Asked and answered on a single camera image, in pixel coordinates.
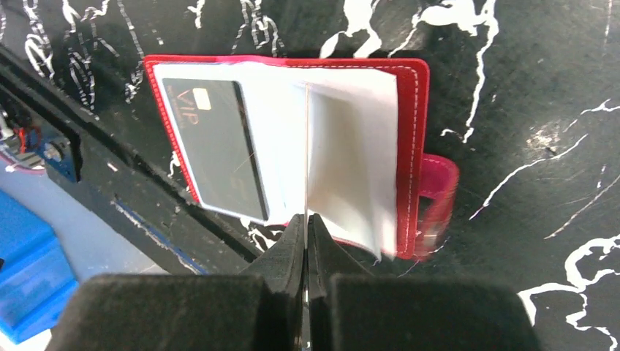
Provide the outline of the black VIP card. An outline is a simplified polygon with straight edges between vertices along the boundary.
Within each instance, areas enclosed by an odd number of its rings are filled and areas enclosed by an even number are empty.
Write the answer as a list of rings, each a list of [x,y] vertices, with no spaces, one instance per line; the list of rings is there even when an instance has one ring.
[[[269,207],[240,84],[164,78],[161,87],[198,203],[265,221]]]

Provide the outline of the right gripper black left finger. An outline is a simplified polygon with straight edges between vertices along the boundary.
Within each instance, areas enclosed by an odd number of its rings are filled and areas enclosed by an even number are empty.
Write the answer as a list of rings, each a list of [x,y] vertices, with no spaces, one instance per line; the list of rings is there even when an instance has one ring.
[[[241,275],[261,276],[273,293],[296,296],[303,287],[305,216],[295,214],[281,238]]]

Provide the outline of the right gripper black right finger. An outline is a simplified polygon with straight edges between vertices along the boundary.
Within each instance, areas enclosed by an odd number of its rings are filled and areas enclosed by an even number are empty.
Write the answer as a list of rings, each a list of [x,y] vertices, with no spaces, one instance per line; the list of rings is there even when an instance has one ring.
[[[333,240],[319,214],[309,216],[306,252],[309,298],[326,296],[330,278],[335,274],[370,275],[368,270]]]

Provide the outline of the red leather card holder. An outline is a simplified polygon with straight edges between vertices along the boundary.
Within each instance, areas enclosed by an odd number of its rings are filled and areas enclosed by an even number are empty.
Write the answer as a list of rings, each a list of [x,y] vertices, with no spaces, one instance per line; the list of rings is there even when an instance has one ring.
[[[319,214],[334,239],[375,257],[423,260],[440,244],[459,170],[424,151],[430,70],[423,60],[152,54],[144,65],[201,208],[168,115],[164,78],[241,86],[269,214],[265,221],[232,217],[257,229]]]

